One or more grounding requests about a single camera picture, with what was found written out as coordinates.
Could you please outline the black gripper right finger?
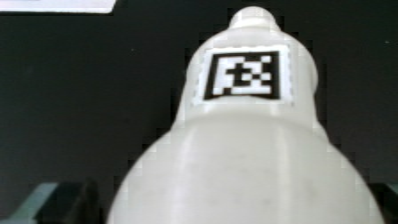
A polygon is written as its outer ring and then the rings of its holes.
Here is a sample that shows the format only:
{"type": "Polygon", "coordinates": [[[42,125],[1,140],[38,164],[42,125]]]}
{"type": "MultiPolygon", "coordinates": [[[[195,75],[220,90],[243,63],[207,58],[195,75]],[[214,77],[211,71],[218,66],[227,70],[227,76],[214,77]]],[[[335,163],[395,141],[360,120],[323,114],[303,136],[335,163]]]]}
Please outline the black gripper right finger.
{"type": "Polygon", "coordinates": [[[398,224],[398,183],[371,183],[369,189],[378,203],[385,224],[398,224]]]}

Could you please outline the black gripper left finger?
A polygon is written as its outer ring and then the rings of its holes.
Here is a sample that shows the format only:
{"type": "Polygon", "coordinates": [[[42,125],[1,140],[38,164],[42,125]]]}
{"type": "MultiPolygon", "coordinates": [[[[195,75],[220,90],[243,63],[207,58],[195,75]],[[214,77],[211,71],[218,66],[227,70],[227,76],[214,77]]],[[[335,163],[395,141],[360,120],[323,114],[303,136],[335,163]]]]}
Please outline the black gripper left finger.
{"type": "Polygon", "coordinates": [[[104,224],[95,182],[44,182],[1,224],[104,224]]]}

